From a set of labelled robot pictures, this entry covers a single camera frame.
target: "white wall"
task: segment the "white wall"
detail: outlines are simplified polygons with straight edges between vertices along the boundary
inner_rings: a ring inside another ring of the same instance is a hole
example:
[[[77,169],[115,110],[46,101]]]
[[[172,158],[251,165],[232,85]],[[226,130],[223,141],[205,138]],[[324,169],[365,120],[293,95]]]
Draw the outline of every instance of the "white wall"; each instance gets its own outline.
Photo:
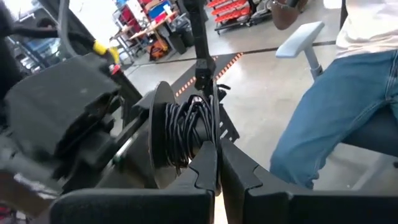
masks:
[[[342,0],[323,0],[323,5],[327,9],[339,9],[341,8]]]
[[[69,8],[102,44],[108,45],[109,38],[119,30],[113,22],[117,7],[112,0],[70,0]]]

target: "orange and black tape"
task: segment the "orange and black tape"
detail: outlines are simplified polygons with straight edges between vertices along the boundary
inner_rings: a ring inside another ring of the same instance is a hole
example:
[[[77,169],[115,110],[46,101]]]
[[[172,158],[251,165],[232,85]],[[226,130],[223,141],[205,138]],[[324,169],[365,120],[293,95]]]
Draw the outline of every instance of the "orange and black tape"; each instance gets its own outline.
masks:
[[[227,71],[229,68],[231,68],[231,66],[232,66],[236,61],[238,61],[239,58],[242,57],[242,55],[243,55],[243,53],[238,53],[238,54],[236,54],[236,56],[235,56],[235,57],[225,66],[225,68],[223,68],[223,69],[221,70],[221,72],[216,76],[215,80],[219,80],[219,79],[226,73],[226,71]],[[215,60],[217,60],[217,58],[218,58],[218,56],[215,56],[215,57],[213,57],[213,60],[215,61]],[[175,93],[175,97],[180,96],[190,85],[194,85],[195,82],[196,82],[196,80],[197,80],[196,77],[192,77],[191,79],[189,79],[189,81],[188,81],[186,84],[184,84],[184,86],[181,87],[181,88],[179,89],[179,91],[177,91],[177,92]]]

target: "person's leg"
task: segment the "person's leg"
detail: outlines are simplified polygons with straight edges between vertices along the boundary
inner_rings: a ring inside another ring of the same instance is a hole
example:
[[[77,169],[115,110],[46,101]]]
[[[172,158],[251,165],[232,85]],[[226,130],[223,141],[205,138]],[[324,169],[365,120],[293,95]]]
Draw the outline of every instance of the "person's leg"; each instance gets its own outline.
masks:
[[[335,146],[386,103],[397,56],[390,51],[335,60],[298,104],[271,157],[270,172],[312,189]]]

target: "coiled cable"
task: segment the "coiled cable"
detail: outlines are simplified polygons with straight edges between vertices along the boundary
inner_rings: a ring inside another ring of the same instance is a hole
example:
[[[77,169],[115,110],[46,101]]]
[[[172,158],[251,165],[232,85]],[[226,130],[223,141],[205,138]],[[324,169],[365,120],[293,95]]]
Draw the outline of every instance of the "coiled cable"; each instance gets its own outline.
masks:
[[[166,104],[165,109],[165,151],[168,165],[177,170],[188,166],[193,159],[194,147],[200,147],[204,141],[216,142],[213,96],[210,103],[202,96],[191,95],[181,105]],[[205,136],[196,130],[198,122],[203,122]]]

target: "storage rack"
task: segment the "storage rack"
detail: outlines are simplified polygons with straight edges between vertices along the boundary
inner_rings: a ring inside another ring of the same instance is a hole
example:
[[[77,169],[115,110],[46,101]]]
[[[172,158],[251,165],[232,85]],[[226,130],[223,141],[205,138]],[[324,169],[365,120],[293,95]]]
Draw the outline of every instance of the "storage rack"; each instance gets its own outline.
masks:
[[[216,16],[215,31],[218,35],[222,29],[243,25],[251,26],[250,17],[256,10],[252,0],[211,0],[207,6],[214,9],[211,13]],[[248,16],[248,18],[238,21],[241,16]]]

